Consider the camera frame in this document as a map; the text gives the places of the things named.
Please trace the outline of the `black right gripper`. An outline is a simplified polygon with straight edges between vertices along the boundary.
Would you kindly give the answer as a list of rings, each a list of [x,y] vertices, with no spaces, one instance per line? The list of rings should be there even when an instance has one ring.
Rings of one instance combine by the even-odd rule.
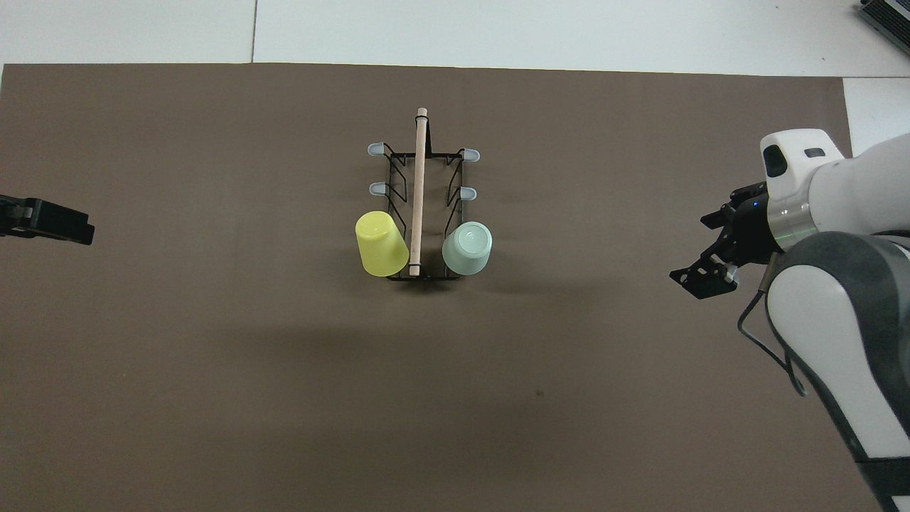
[[[670,279],[696,299],[736,291],[741,266],[767,265],[774,253],[782,252],[771,234],[768,203],[765,183],[734,189],[718,210],[701,217],[701,224],[709,230],[722,229],[731,223],[730,262],[715,252],[704,252],[692,265],[669,272]]]

